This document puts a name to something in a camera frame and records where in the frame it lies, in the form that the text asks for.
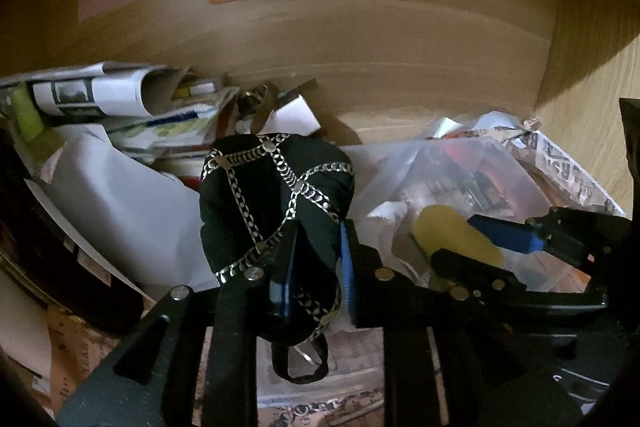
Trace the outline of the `black cap with chains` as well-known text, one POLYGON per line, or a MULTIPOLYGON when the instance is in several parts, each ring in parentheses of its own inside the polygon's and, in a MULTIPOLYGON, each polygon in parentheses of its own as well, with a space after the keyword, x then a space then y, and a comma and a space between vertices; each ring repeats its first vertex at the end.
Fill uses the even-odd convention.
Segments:
POLYGON ((347 155, 312 136, 231 135, 204 159, 205 257, 221 287, 247 297, 274 373, 296 385, 329 373, 324 332, 341 308, 336 267, 354 193, 347 155))

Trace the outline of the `clear plastic bin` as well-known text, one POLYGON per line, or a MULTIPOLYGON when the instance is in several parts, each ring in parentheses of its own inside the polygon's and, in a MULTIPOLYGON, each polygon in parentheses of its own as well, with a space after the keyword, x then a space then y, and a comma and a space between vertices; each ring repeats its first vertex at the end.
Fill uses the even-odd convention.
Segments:
MULTIPOLYGON (((381 255, 383 265, 419 286, 444 289, 428 265, 439 248, 514 272, 533 291, 581 291, 575 269, 543 254, 498 247, 473 228, 473 215, 524 225, 544 215, 550 202, 525 169, 489 138, 411 140, 341 147, 356 172, 348 217, 358 239, 381 255)), ((308 386, 276 384, 266 369, 269 351, 258 343, 258 403, 287 407, 342 399, 382 387, 382 333, 357 331, 345 310, 328 330, 329 376, 308 386)))

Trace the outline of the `yellow sponge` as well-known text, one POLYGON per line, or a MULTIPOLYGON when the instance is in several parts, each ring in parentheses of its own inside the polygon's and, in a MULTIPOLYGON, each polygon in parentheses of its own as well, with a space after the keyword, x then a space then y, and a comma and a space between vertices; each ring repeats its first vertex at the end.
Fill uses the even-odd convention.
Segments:
POLYGON ((423 208, 410 227, 409 235, 427 262, 439 249, 447 249, 486 265, 500 268, 500 249, 476 228, 469 225, 461 213, 444 205, 423 208))

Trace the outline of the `pile of magazines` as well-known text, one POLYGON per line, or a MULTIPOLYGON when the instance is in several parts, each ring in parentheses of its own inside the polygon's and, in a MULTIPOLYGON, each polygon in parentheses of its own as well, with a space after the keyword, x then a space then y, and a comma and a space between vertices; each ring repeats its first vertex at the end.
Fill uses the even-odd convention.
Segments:
POLYGON ((267 79, 241 89, 226 74, 168 65, 99 62, 1 80, 1 118, 29 173, 50 182, 65 145, 88 134, 153 165, 203 155, 235 133, 312 135, 321 126, 304 97, 267 79))

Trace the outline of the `white paper sheet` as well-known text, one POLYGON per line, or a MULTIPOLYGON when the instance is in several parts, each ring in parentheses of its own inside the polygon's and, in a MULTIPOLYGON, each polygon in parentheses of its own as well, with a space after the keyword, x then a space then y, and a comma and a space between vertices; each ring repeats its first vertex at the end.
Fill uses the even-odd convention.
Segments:
POLYGON ((140 294, 218 281, 201 243, 198 193, 90 133, 66 141, 26 186, 80 249, 140 294))

